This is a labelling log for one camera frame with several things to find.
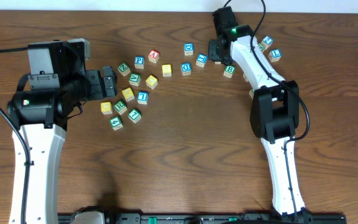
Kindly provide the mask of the yellow O block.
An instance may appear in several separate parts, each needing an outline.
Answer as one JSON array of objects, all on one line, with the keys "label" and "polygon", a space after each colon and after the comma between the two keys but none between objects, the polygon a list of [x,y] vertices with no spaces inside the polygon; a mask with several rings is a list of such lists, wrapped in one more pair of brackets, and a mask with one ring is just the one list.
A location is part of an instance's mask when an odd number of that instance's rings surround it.
[{"label": "yellow O block", "polygon": [[158,85],[158,79],[153,75],[149,75],[145,83],[149,88],[154,89]]}]

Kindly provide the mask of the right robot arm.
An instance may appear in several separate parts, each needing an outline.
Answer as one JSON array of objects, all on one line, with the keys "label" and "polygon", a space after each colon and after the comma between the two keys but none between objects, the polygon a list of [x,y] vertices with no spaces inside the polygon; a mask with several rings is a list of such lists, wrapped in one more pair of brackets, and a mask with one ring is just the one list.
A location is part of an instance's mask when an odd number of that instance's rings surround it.
[{"label": "right robot arm", "polygon": [[208,58],[224,65],[237,63],[253,91],[250,124],[267,154],[273,185],[272,205],[281,216],[296,218],[304,210],[295,165],[295,130],[305,103],[296,81],[279,75],[255,38],[256,31],[239,25],[229,6],[212,14],[216,39],[209,41]]}]

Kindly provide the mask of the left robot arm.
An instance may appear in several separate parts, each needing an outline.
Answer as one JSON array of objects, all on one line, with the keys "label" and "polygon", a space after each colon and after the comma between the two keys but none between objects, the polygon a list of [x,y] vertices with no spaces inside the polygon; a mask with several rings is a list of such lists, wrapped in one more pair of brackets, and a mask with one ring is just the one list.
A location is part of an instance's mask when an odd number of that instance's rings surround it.
[{"label": "left robot arm", "polygon": [[58,223],[58,168],[71,112],[116,96],[117,75],[110,66],[86,69],[86,39],[37,42],[27,52],[30,73],[7,105],[16,154],[9,221]]}]

